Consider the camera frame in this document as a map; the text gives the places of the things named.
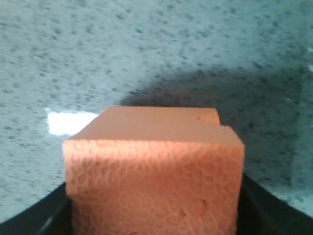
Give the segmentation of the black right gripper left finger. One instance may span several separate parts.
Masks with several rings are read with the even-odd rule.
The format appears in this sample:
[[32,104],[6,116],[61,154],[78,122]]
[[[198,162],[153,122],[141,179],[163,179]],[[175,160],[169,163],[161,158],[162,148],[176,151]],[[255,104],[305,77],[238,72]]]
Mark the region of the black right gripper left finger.
[[0,224],[2,235],[73,234],[71,200],[62,183],[33,206]]

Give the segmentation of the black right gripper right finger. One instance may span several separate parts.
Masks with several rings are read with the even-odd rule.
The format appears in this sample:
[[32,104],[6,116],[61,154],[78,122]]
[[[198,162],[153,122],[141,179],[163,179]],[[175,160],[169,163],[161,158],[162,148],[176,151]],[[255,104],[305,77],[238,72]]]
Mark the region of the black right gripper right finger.
[[238,204],[238,235],[311,235],[313,218],[289,206],[246,174]]

